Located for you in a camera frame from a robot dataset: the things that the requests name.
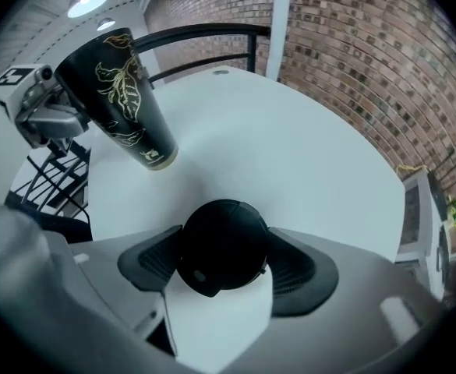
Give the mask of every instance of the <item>cup base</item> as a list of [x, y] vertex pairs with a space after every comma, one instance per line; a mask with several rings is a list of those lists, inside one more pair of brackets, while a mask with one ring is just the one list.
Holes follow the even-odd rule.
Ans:
[[178, 156], [178, 151], [179, 148], [176, 146], [174, 151], [172, 151], [171, 156], [167, 158], [165, 161], [163, 161], [161, 164], [158, 164], [157, 166], [149, 167], [147, 166], [147, 169], [150, 171], [160, 171], [162, 169], [165, 169], [168, 165], [170, 165], [172, 162], [174, 162], [174, 159]]

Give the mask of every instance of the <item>ceiling light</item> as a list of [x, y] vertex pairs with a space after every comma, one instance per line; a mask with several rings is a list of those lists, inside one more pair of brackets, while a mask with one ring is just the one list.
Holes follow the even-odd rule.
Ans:
[[107, 0], [72, 0], [70, 2], [68, 16], [69, 18], [83, 16], [84, 14], [97, 9], [106, 1]]
[[97, 25], [96, 30], [104, 30], [113, 25], [115, 25], [115, 21], [112, 18], [103, 18]]

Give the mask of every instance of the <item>brick wall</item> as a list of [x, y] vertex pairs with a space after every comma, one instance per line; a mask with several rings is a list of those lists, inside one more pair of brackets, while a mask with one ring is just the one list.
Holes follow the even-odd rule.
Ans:
[[[273, 0], [151, 0], [145, 12], [145, 20], [150, 32], [157, 32], [176, 26], [195, 23], [231, 22], [271, 24]], [[265, 73], [269, 40], [258, 38], [256, 70]], [[245, 36], [201, 37], [189, 41], [180, 41], [155, 49], [158, 64], [162, 71], [199, 59], [246, 52]], [[223, 62], [238, 68], [246, 68], [246, 59]], [[165, 81], [196, 72], [190, 69]]]
[[[456, 150], [456, 33], [430, 0], [291, 0], [280, 77], [393, 168], [434, 168]], [[437, 173], [455, 164], [456, 154]], [[443, 184], [454, 182], [456, 170]]]

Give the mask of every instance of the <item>cup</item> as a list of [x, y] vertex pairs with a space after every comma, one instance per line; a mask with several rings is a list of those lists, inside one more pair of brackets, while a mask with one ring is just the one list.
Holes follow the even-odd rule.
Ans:
[[70, 98], [146, 168], [171, 164], [178, 147], [160, 112], [130, 29], [113, 30], [75, 50], [55, 71]]

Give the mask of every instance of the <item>table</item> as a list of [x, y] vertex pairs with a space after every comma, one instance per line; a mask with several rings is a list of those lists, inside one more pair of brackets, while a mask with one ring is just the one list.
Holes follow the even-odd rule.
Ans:
[[[405, 188], [373, 146], [323, 105], [227, 66], [186, 76], [154, 93], [179, 154], [163, 171], [148, 171], [102, 132], [96, 135], [89, 167], [95, 240], [184, 224], [198, 207], [226, 198], [254, 206], [268, 226], [368, 249], [394, 262]], [[177, 277], [171, 289], [181, 288]], [[264, 284], [267, 280], [258, 292], [245, 295], [242, 289], [235, 295], [270, 306]], [[190, 309], [193, 299], [184, 298], [180, 309], [169, 306], [169, 315], [189, 312], [195, 315], [190, 321], [198, 323], [209, 308]], [[250, 309], [243, 314], [253, 317]], [[172, 325], [171, 331], [182, 362], [198, 363], [194, 347], [204, 355], [211, 351], [213, 338], [192, 340], [190, 328], [187, 342], [185, 327]], [[238, 334], [245, 333], [239, 329]], [[230, 353], [235, 358], [238, 352]], [[212, 365], [205, 370], [216, 372]]]

